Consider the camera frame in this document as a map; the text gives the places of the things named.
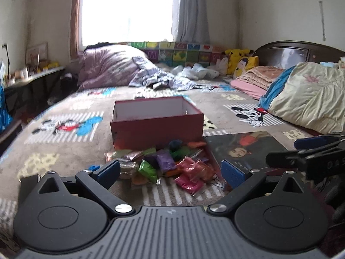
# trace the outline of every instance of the mickey mouse print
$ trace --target mickey mouse print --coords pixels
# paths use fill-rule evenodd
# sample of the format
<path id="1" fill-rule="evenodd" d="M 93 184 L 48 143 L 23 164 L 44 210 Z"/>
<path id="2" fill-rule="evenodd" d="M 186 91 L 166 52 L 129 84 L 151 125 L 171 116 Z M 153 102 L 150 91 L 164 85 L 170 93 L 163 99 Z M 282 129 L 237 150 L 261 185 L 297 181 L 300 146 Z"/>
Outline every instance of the mickey mouse print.
<path id="1" fill-rule="evenodd" d="M 104 112 L 49 116 L 32 130 L 24 144 L 91 142 Z"/>
<path id="2" fill-rule="evenodd" d="M 273 117 L 265 109 L 260 108 L 255 104 L 232 104 L 223 106 L 234 112 L 240 122 L 248 123 L 252 127 L 283 124 L 282 121 Z"/>

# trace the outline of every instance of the gray curtain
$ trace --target gray curtain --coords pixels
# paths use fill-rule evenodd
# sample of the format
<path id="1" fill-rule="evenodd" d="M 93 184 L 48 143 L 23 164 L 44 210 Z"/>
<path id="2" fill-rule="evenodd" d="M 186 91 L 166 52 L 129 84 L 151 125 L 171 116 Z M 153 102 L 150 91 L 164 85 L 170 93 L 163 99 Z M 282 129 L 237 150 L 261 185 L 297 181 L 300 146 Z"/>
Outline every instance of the gray curtain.
<path id="1" fill-rule="evenodd" d="M 174 41 L 210 43 L 206 0 L 173 0 L 171 33 Z"/>

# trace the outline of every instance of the book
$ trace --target book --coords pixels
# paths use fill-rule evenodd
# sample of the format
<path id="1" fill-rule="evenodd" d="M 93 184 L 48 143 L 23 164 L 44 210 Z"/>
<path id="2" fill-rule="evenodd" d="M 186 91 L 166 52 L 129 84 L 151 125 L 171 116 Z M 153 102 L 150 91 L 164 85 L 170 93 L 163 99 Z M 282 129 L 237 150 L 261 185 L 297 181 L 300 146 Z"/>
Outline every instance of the book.
<path id="1" fill-rule="evenodd" d="M 252 169 L 263 170 L 268 175 L 282 175 L 286 171 L 266 164 L 268 153 L 287 151 L 267 131 L 211 135 L 205 137 L 205 141 L 219 166 L 226 160 L 244 174 Z"/>

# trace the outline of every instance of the pink blanket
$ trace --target pink blanket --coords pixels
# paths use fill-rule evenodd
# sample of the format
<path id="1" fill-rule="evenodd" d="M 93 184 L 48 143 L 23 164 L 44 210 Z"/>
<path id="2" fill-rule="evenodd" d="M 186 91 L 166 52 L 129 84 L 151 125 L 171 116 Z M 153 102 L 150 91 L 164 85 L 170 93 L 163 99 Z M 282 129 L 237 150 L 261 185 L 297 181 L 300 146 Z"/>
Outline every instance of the pink blanket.
<path id="1" fill-rule="evenodd" d="M 260 99 L 260 96 L 263 96 L 266 93 L 266 90 L 254 85 L 254 84 L 240 81 L 239 79 L 232 80 L 230 82 L 230 84 L 234 88 L 248 94 L 249 96 L 253 97 L 254 99 Z"/>
<path id="2" fill-rule="evenodd" d="M 79 90 L 128 85 L 140 71 L 132 57 L 146 58 L 131 46 L 113 45 L 87 50 L 79 73 Z"/>
<path id="3" fill-rule="evenodd" d="M 268 90 L 271 83 L 284 71 L 284 69 L 271 66 L 257 66 L 247 71 L 238 79 L 243 82 L 257 85 Z"/>

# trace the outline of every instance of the red box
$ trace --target red box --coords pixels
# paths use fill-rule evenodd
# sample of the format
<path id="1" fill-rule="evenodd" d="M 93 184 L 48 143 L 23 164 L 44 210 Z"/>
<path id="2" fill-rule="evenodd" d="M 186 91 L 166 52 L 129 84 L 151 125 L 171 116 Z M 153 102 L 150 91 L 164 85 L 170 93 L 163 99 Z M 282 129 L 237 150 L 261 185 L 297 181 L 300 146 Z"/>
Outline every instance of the red box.
<path id="1" fill-rule="evenodd" d="M 182 96 L 116 101 L 110 123 L 115 149 L 164 148 L 202 140 L 204 114 Z"/>

